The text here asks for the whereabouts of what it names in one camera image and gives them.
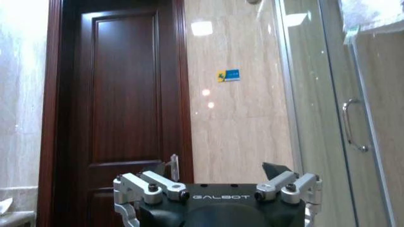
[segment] beige marble tile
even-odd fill
[[[195,121],[195,181],[256,183],[266,181],[263,162],[292,168],[286,119],[287,116]]]
[[[191,112],[194,119],[228,119],[286,114],[284,84],[271,13],[214,20],[214,34],[188,29]],[[218,83],[220,70],[240,69],[240,81]],[[203,90],[211,91],[203,96]]]
[[[262,182],[264,161],[294,163],[272,2],[187,0],[186,18],[196,182]],[[195,21],[214,33],[194,36]],[[240,81],[218,83],[231,69]]]
[[[262,12],[272,10],[272,6],[271,0],[262,0],[256,5],[251,5],[246,0],[186,0],[186,18],[195,22],[247,13],[254,13],[259,17]]]

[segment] screw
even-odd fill
[[[264,193],[262,191],[256,191],[254,197],[258,201],[263,201],[266,198]]]
[[[148,188],[150,188],[150,192],[156,192],[159,190],[159,187],[155,183],[151,183]]]
[[[182,202],[186,202],[190,199],[190,192],[188,191],[182,191],[180,195],[179,195],[179,200]]]
[[[296,192],[296,185],[294,183],[290,183],[290,184],[286,185],[286,189],[290,192]]]

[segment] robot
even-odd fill
[[[286,166],[264,163],[267,182],[183,184],[179,157],[171,160],[172,180],[162,168],[114,180],[115,211],[126,227],[314,227],[322,211],[318,175],[299,177]]]

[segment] sticker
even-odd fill
[[[218,73],[218,82],[236,81],[240,80],[240,71],[239,70],[227,70],[219,71]]]

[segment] door handle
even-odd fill
[[[360,101],[355,98],[351,98],[348,100],[347,103],[344,103],[343,105],[343,117],[344,117],[344,125],[346,125],[346,135],[347,135],[347,140],[348,140],[348,143],[351,145],[354,145],[356,147],[356,149],[362,152],[367,152],[368,151],[368,147],[366,145],[359,145],[355,140],[354,140],[354,136],[352,136],[352,130],[351,130],[351,122],[350,122],[350,113],[348,113],[348,109],[350,109],[350,106],[352,104],[358,104],[360,103]]]

